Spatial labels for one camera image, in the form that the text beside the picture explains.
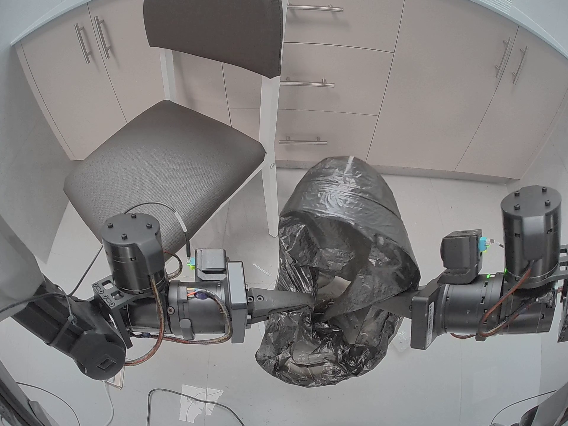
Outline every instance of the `chair backrest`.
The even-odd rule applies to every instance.
[[[281,0],[144,0],[152,47],[280,75]]]

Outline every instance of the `black plastic bag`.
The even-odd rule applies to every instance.
[[[327,158],[298,183],[280,214],[278,234],[276,289],[312,294],[316,305],[273,314],[257,362],[305,387],[372,370],[401,319],[377,303],[420,280],[387,183],[357,158]]]

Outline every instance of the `chair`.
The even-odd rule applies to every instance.
[[[274,138],[288,0],[144,0],[148,43],[161,49],[166,100],[144,111],[69,174],[64,190],[100,238],[104,221],[147,201],[176,209],[193,236],[260,170],[268,231],[278,232]],[[259,140],[175,103],[172,51],[262,75]],[[157,205],[164,249],[185,244],[179,223]]]

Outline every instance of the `drawer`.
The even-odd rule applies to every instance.
[[[175,52],[174,69],[179,104],[230,124],[220,61]]]
[[[279,109],[378,115],[393,54],[344,46],[284,45]],[[260,107],[260,76],[223,65],[230,109]],[[317,86],[323,80],[333,86]]]
[[[233,128],[258,140],[258,109],[231,109]],[[374,115],[341,114],[303,110],[279,110],[276,125],[276,159],[318,162],[328,156],[356,156],[365,160],[377,124]],[[316,141],[322,144],[280,144],[286,140]]]
[[[292,10],[285,41],[394,52],[404,0],[288,0],[288,6],[333,6],[343,12]]]

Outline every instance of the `cabinet handle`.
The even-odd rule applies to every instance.
[[[286,77],[285,81],[280,81],[280,85],[294,85],[298,87],[335,87],[333,82],[328,82],[325,79],[322,79],[321,82],[299,82],[291,81],[289,77]]]
[[[104,19],[100,19],[98,16],[95,16],[95,25],[96,31],[99,32],[99,38],[101,39],[101,44],[103,45],[104,56],[107,57],[107,60],[110,59],[109,51],[112,46],[107,46],[106,41],[104,40],[104,33],[101,25],[104,24]]]
[[[309,10],[309,11],[331,11],[331,12],[343,12],[343,8],[338,8],[336,6],[310,6],[304,4],[289,4],[288,10]]]
[[[505,55],[507,55],[510,43],[511,43],[511,37],[509,37],[507,41],[503,40],[503,44],[505,44],[505,52],[503,52],[503,56],[501,57],[501,63],[499,63],[499,65],[495,65],[495,67],[497,68],[497,73],[495,74],[495,77],[499,77],[499,73],[501,72],[501,67],[503,66],[503,61],[505,61]]]
[[[316,140],[290,140],[290,136],[288,136],[286,140],[279,140],[278,143],[283,146],[326,146],[327,140],[320,138],[316,138]]]
[[[79,27],[79,24],[75,24],[75,33],[77,34],[77,39],[79,40],[79,46],[81,46],[81,51],[83,52],[83,57],[87,64],[91,62],[89,57],[93,54],[91,51],[87,52],[87,47],[85,47],[85,42],[83,41],[83,36],[81,35],[81,30],[85,30],[84,27]]]
[[[513,83],[515,83],[517,81],[517,79],[519,78],[519,73],[521,72],[522,64],[525,62],[525,57],[527,56],[528,50],[529,50],[529,46],[525,46],[524,51],[521,49],[522,57],[521,57],[521,61],[519,62],[519,67],[517,68],[517,72],[511,73],[513,75]]]

